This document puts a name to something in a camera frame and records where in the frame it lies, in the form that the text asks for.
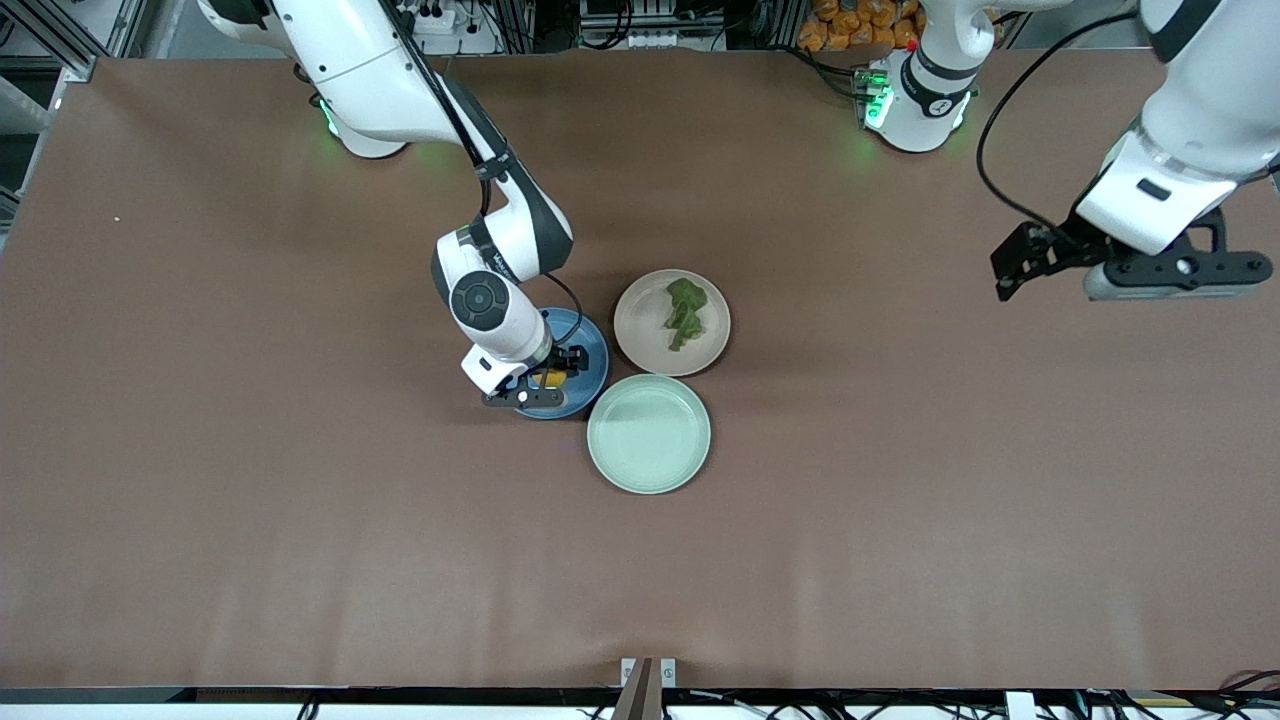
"green vegetable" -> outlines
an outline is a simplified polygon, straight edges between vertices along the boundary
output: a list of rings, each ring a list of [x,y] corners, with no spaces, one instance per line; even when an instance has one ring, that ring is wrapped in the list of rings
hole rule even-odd
[[[671,316],[663,327],[676,331],[669,347],[672,351],[678,351],[686,342],[703,334],[703,322],[698,319],[698,310],[707,305],[707,291],[689,278],[680,278],[667,286],[667,293],[671,295]]]

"plate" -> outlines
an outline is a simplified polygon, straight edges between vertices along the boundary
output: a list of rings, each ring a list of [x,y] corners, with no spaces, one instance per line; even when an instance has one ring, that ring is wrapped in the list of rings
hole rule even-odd
[[[586,421],[600,473],[637,495],[671,492],[698,474],[712,446],[707,406],[685,383],[632,375],[604,391]]]
[[[707,291],[707,305],[698,310],[703,334],[680,350],[671,350],[676,331],[663,327],[671,316],[671,295],[667,286],[689,278]],[[719,357],[728,343],[728,302],[719,288],[707,278],[689,270],[657,270],[631,283],[618,299],[613,311],[613,331],[618,347],[639,368],[659,375],[691,375]]]
[[[573,327],[573,323],[577,322],[576,310],[547,307],[541,313],[547,318],[547,325],[550,328],[553,338],[567,333]],[[579,325],[572,337],[564,340],[563,345],[566,347],[573,345],[585,347],[589,369],[564,380],[564,384],[561,386],[561,392],[564,393],[564,404],[559,407],[526,407],[525,410],[516,410],[516,413],[526,418],[534,418],[535,420],[568,418],[590,405],[600,395],[600,391],[604,389],[604,380],[609,377],[609,343],[605,342],[600,328],[595,327],[595,323],[590,318],[582,315],[582,324]],[[536,373],[530,378],[529,384],[538,387]]]

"wire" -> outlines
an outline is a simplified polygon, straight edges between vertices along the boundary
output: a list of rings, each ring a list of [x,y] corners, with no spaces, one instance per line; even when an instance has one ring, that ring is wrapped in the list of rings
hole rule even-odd
[[[695,694],[695,696],[700,696],[700,697],[713,697],[716,700],[722,700],[724,702],[732,702],[733,705],[741,707],[742,710],[746,710],[749,712],[754,712],[754,714],[759,715],[760,717],[768,717],[769,716],[768,712],[760,710],[759,707],[756,707],[754,705],[748,705],[748,703],[745,703],[745,702],[742,702],[742,701],[740,701],[737,698],[726,697],[726,696],[722,696],[719,693],[713,693],[713,692],[708,692],[708,691],[689,691],[689,694]]]
[[[712,38],[712,46],[710,46],[710,49],[716,50],[716,44],[719,42],[719,38],[721,38],[722,35],[724,35],[726,32],[728,32],[728,31],[739,27],[740,24],[748,23],[750,20],[751,20],[751,15],[748,15],[748,17],[737,20],[736,23],[731,24],[731,26],[722,24],[721,26],[721,31],[717,32],[716,37]],[[724,49],[728,50],[728,40],[724,41]]]
[[[765,716],[764,716],[764,720],[776,720],[776,719],[777,719],[777,716],[778,716],[778,714],[780,714],[780,712],[782,712],[783,710],[788,708],[788,707],[790,707],[791,710],[795,710],[795,711],[800,712],[800,714],[801,714],[801,715],[804,715],[804,716],[805,716],[805,717],[806,717],[808,720],[818,720],[817,717],[814,717],[814,716],[813,716],[813,714],[810,714],[810,712],[809,712],[808,710],[805,710],[804,707],[800,707],[799,705],[780,705],[780,706],[774,707],[772,712],[769,712],[768,715],[765,715]]]
[[[842,78],[852,78],[854,77],[854,70],[845,69],[845,68],[837,68],[835,65],[828,65],[826,63],[819,63],[818,60],[815,60],[813,58],[813,55],[810,55],[808,53],[801,53],[800,50],[796,50],[795,47],[791,47],[790,45],[771,45],[771,46],[767,47],[767,50],[781,50],[781,51],[786,53],[787,55],[791,55],[796,60],[800,60],[801,63],[809,65],[810,68],[814,69],[814,72],[818,73],[818,77],[822,78],[822,82],[826,83],[827,87],[829,87],[831,91],[835,92],[836,95],[838,95],[838,96],[841,96],[841,97],[844,97],[846,100],[859,100],[861,97],[859,94],[854,92],[852,90],[849,90],[846,87],[841,87],[836,81],[833,81],[831,78],[831,76],[838,76],[838,77],[842,77]]]
[[[1014,96],[1014,94],[1018,92],[1018,90],[1023,86],[1023,83],[1025,83],[1027,79],[1030,78],[1032,74],[1036,70],[1038,70],[1041,65],[1044,64],[1046,60],[1053,56],[1053,53],[1057,53],[1066,44],[1071,42],[1073,40],[1080,37],[1087,32],[1094,31],[1103,26],[1115,24],[1124,20],[1132,20],[1137,17],[1138,17],[1137,13],[1121,13],[1119,15],[1111,15],[1108,18],[1102,18],[1101,20],[1094,20],[1074,32],[1068,33],[1066,37],[1059,40],[1052,46],[1050,46],[1050,49],[1046,50],[1039,58],[1037,58],[1036,61],[1030,64],[1030,67],[1023,70],[1023,74],[1018,76],[1018,79],[1015,79],[1014,85],[1009,87],[1004,97],[1000,99],[1000,102],[996,102],[996,108],[992,109],[991,117],[987,118],[987,124],[983,126],[982,128],[982,135],[978,136],[978,151],[975,156],[975,160],[978,163],[978,177],[982,178],[982,183],[987,186],[987,190],[989,190],[991,193],[996,196],[996,200],[1000,200],[1012,210],[1016,210],[1018,213],[1030,218],[1036,223],[1041,224],[1042,227],[1057,234],[1060,238],[1065,240],[1071,245],[1074,245],[1074,241],[1065,232],[1062,232],[1062,229],[1059,228],[1056,223],[1051,222],[1048,218],[1041,215],[1036,210],[1032,210],[1030,208],[1018,202],[1016,200],[1006,195],[1002,190],[996,187],[996,183],[992,182],[991,176],[987,174],[987,161],[986,161],[987,137],[991,135],[991,128],[995,127],[996,118],[1000,117],[1000,111],[1005,109],[1005,105],[1009,104],[1009,100]]]
[[[1151,710],[1147,710],[1147,707],[1144,707],[1140,702],[1133,700],[1133,697],[1129,696],[1129,693],[1126,691],[1112,691],[1111,694],[1114,694],[1115,697],[1120,698],[1121,701],[1129,703],[1130,706],[1138,708],[1138,712],[1146,715],[1147,720],[1164,720],[1164,717],[1156,715]]]
[[[826,63],[819,63],[810,53],[801,53],[800,50],[790,45],[769,45],[765,50],[782,50],[783,53],[791,55],[796,60],[809,65],[810,68],[831,73],[833,76],[854,77],[854,70],[849,68],[837,68],[836,65],[828,65]]]
[[[1235,683],[1231,683],[1230,685],[1224,685],[1224,687],[1219,688],[1217,692],[1220,692],[1220,693],[1234,693],[1235,691],[1243,691],[1244,688],[1247,688],[1247,687],[1249,687],[1253,683],[1257,683],[1260,680],[1266,680],[1267,678],[1277,678],[1277,676],[1280,676],[1280,670],[1265,670],[1262,673],[1254,673],[1254,674],[1249,675],[1248,678],[1244,678],[1243,680],[1238,680]]]
[[[13,28],[18,27],[18,23],[15,23],[10,18],[0,18],[0,19],[5,20],[4,23],[0,23],[0,24],[9,26],[9,31],[4,33],[4,40],[0,40],[0,47],[3,47],[6,42],[9,42],[9,40],[13,38]]]
[[[390,19],[396,18],[396,8],[392,5],[392,0],[381,0],[383,13]],[[466,126],[462,123],[462,118],[458,117],[457,108],[453,106],[453,101],[449,95],[444,91],[444,81],[440,76],[431,69],[431,64],[426,60],[426,54],[413,42],[411,35],[407,33],[406,28],[398,27],[397,23],[392,23],[397,27],[399,32],[406,33],[403,45],[410,49],[410,58],[417,67],[419,74],[426,81],[428,88],[435,97],[436,104],[444,110],[444,115],[449,119],[449,126],[453,127],[454,132],[458,135],[458,141],[462,143],[462,149],[466,150],[467,158],[471,159],[471,167],[479,168],[484,164],[484,159],[480,156],[480,150],[476,147],[475,141],[471,138],[471,133],[467,132]],[[492,182],[486,179],[480,179],[480,211],[477,217],[484,218],[489,214],[489,205],[493,199],[493,191],[490,188]]]
[[[511,33],[515,33],[516,37],[529,37],[522,35],[518,29],[508,28],[507,26],[498,22],[498,17],[494,15],[493,12],[489,9],[489,5],[485,5],[483,1],[480,3],[480,9],[484,10],[485,17],[489,18],[490,23],[493,23],[494,35],[499,32],[502,33],[502,44],[506,46],[507,54],[512,54],[511,51],[512,47],[518,45],[517,42],[513,42],[511,40],[512,38]]]
[[[317,715],[320,715],[320,693],[312,692],[298,708],[297,720],[316,720]]]
[[[631,0],[620,1],[625,1],[626,4],[618,6],[618,22],[613,26],[613,31],[609,32],[609,37],[599,45],[582,40],[582,47],[590,47],[591,50],[611,50],[627,38],[627,35],[631,32],[631,20],[635,17],[635,8],[631,5]],[[622,27],[623,19],[626,19],[626,27]]]
[[[564,333],[563,337],[559,337],[554,341],[556,345],[563,345],[566,340],[573,337],[573,333],[576,333],[577,329],[582,327],[582,304],[579,302],[577,295],[572,290],[570,290],[567,284],[561,282],[559,278],[557,278],[550,273],[543,273],[543,275],[550,279],[553,283],[561,286],[561,290],[563,290],[564,293],[568,295],[568,299],[573,301],[573,311],[577,313],[577,318],[573,320],[573,325],[568,329],[568,332]]]

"light green plate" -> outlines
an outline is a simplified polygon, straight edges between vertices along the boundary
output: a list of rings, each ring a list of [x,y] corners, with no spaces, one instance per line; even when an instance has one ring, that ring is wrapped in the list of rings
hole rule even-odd
[[[712,421],[685,383],[634,375],[604,391],[586,423],[586,447],[608,480],[658,495],[689,482],[707,461]]]

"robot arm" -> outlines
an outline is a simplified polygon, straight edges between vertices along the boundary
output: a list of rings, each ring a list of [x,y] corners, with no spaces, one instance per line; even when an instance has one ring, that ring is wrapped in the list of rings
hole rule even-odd
[[[462,369],[486,397],[535,368],[564,368],[547,322],[520,283],[561,268],[573,238],[559,208],[538,187],[480,104],[435,73],[390,20],[384,0],[198,0],[232,37],[280,47],[321,96],[332,129],[355,154],[389,155],[407,142],[463,146],[484,191],[472,222],[439,238],[431,279],[458,328],[475,343]],[[233,5],[228,18],[216,5]],[[489,211],[490,186],[507,204]]]
[[[1009,300],[1027,281],[1091,268],[1091,300],[1230,296],[1271,275],[1258,252],[1226,249],[1219,205],[1280,152],[1280,3],[1143,0],[1165,83],[1056,228],[1023,223],[992,254]],[[1197,250],[1188,228],[1213,243]]]
[[[970,88],[996,41],[986,8],[1048,10],[1071,0],[920,0],[924,32],[914,50],[873,63],[883,82],[861,106],[860,122],[908,152],[941,146],[960,127]]]

